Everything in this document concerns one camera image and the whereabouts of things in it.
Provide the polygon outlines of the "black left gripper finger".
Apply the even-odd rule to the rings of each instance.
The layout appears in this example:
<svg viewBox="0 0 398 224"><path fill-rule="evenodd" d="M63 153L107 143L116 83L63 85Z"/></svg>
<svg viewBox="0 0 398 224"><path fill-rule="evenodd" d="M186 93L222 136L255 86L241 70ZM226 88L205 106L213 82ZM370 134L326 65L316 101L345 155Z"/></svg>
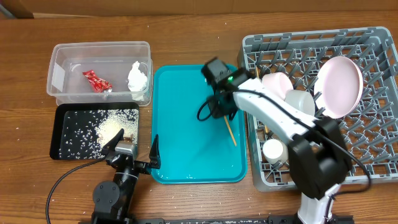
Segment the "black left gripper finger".
<svg viewBox="0 0 398 224"><path fill-rule="evenodd" d="M159 135L156 134L153 140L150 153L149 153L149 167L152 169L160 169L161 167L161 159L160 159L160 152L159 152Z"/></svg>
<svg viewBox="0 0 398 224"><path fill-rule="evenodd" d="M111 151L115 151L115 147L117 146L119 141L122 141L124 139L124 130L120 129L119 132L113 137L108 143L106 143L102 150L101 154L106 156L108 155Z"/></svg>

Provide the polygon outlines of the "pink bowl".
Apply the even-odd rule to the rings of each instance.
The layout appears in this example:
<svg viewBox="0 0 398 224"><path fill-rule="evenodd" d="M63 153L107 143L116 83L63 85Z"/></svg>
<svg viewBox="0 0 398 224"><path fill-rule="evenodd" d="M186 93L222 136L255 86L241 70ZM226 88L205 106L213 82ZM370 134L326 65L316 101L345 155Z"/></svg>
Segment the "pink bowl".
<svg viewBox="0 0 398 224"><path fill-rule="evenodd" d="M293 90L292 82L288 76L282 72L264 75L262 84L280 99L285 100L286 94Z"/></svg>

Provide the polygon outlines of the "red snack wrapper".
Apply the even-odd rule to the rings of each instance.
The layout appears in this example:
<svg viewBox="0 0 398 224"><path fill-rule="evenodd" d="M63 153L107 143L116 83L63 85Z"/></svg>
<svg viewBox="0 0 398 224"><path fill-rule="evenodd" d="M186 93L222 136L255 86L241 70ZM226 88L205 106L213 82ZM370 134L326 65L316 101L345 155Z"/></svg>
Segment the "red snack wrapper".
<svg viewBox="0 0 398 224"><path fill-rule="evenodd" d="M95 93L110 93L113 90L112 84L110 82L98 77L93 70L89 70L82 73L84 77L88 80L93 91Z"/></svg>

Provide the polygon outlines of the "white cup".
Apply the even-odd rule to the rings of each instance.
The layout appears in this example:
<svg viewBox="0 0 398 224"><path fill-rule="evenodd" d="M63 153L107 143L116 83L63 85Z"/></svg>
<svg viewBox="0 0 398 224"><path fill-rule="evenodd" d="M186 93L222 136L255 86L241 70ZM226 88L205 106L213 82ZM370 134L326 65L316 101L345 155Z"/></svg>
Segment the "white cup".
<svg viewBox="0 0 398 224"><path fill-rule="evenodd" d="M283 164L289 158L287 146L278 139L267 140L263 144L262 153L270 164L275 164L276 162Z"/></svg>

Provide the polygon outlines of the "white napkin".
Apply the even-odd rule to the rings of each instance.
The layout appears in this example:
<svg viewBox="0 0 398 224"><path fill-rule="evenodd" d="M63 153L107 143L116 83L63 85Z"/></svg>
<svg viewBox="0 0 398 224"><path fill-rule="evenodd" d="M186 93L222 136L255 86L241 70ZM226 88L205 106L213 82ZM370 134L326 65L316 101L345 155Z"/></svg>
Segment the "white napkin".
<svg viewBox="0 0 398 224"><path fill-rule="evenodd" d="M147 76L139 70L139 66L138 61L134 62L129 72L127 86L130 91L142 91L147 86Z"/></svg>

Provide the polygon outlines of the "grey bowl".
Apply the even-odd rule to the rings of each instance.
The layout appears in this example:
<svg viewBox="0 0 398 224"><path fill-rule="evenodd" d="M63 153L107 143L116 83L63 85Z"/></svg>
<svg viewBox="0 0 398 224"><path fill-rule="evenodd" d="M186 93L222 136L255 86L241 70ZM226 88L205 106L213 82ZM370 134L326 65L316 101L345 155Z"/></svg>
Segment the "grey bowl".
<svg viewBox="0 0 398 224"><path fill-rule="evenodd" d="M315 115L315 102L307 91L290 90L286 93L285 102L305 114Z"/></svg>

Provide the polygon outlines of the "pink plate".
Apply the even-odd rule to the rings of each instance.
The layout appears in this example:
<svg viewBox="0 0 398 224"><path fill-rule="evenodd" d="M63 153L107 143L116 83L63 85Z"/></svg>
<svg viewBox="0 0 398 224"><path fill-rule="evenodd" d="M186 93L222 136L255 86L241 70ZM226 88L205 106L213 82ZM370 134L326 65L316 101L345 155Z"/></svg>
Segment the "pink plate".
<svg viewBox="0 0 398 224"><path fill-rule="evenodd" d="M315 104L323 115L342 118L357 107L363 92L363 76L351 59L333 57L319 70L313 91L319 95Z"/></svg>

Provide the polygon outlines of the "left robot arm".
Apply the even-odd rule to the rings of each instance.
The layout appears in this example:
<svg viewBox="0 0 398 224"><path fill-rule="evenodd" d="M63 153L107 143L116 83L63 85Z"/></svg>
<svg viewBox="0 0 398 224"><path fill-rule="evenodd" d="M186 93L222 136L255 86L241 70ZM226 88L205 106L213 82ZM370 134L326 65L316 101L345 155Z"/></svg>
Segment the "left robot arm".
<svg viewBox="0 0 398 224"><path fill-rule="evenodd" d="M112 181L99 183L93 191L94 211L92 223L139 223L129 213L132 196L140 174L150 175L153 169L160 169L159 136L152 143L149 162L138 161L137 145L124 139L121 129L106 143L101 153L107 165L115 169Z"/></svg>

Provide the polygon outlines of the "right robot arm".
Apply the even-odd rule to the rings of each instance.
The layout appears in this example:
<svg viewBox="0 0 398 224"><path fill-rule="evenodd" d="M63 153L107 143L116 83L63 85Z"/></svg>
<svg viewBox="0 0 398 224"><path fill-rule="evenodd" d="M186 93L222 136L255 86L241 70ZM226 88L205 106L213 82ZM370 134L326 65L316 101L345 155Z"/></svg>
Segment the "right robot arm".
<svg viewBox="0 0 398 224"><path fill-rule="evenodd" d="M302 193L295 222L331 223L333 199L352 168L338 123L295 109L245 68L232 72L224 62L213 58L201 72L214 92L204 102L210 116L233 118L238 110L243 110L287 146L290 176Z"/></svg>

